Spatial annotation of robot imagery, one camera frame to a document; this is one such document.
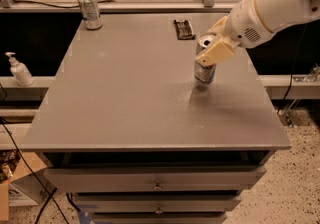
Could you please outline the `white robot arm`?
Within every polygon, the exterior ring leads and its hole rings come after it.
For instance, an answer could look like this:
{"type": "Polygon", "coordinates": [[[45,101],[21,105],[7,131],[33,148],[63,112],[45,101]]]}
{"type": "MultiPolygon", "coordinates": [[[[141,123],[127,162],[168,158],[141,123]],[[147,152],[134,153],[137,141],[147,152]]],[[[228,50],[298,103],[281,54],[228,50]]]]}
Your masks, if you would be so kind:
{"type": "Polygon", "coordinates": [[[320,0],[241,0],[209,31],[213,41],[195,58],[203,67],[233,56],[238,47],[254,48],[296,24],[320,19],[320,0]]]}

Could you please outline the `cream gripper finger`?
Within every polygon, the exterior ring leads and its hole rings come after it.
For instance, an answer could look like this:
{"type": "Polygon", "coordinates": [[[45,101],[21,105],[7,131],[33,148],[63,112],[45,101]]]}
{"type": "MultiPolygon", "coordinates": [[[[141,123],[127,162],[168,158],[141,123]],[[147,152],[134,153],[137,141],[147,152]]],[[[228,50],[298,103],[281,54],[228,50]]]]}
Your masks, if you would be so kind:
{"type": "Polygon", "coordinates": [[[225,29],[227,17],[223,16],[220,18],[212,27],[211,30],[215,32],[222,32],[225,29]]]}
{"type": "Polygon", "coordinates": [[[200,52],[196,55],[195,61],[203,67],[217,64],[232,57],[238,45],[238,41],[227,39],[218,39],[208,45],[203,41],[199,41],[200,52]]]}

